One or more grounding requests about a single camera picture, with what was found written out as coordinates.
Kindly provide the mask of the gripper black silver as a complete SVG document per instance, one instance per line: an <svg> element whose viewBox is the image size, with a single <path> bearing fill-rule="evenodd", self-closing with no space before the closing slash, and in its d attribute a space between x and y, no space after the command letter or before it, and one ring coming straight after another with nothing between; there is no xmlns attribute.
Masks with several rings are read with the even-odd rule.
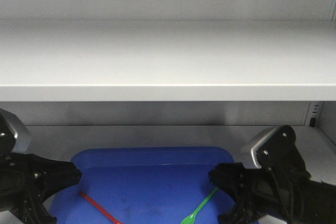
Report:
<svg viewBox="0 0 336 224"><path fill-rule="evenodd" d="M255 169L221 163L208 173L237 203L218 223L253 223L266 215L286 223L335 223L335 185L311 179L291 126L261 131L249 152ZM260 201L243 201L256 195Z"/></svg>
<svg viewBox="0 0 336 224"><path fill-rule="evenodd" d="M43 202L77 185L82 172L72 162L25 154L30 135L23 122L1 109L1 212L23 223L57 223Z"/></svg>

